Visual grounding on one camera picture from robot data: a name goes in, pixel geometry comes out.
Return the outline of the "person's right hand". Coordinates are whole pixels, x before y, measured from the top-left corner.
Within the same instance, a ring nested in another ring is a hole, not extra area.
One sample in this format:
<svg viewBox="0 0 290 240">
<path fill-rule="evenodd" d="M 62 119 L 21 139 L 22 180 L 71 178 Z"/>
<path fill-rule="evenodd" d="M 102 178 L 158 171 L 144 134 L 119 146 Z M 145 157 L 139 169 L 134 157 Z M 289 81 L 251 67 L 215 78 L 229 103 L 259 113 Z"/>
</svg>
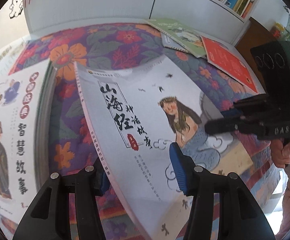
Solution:
<svg viewBox="0 0 290 240">
<path fill-rule="evenodd" d="M 277 168 L 285 168 L 290 164 L 290 142 L 284 145 L 280 139 L 274 139 L 270 143 L 271 158 Z"/>
</svg>

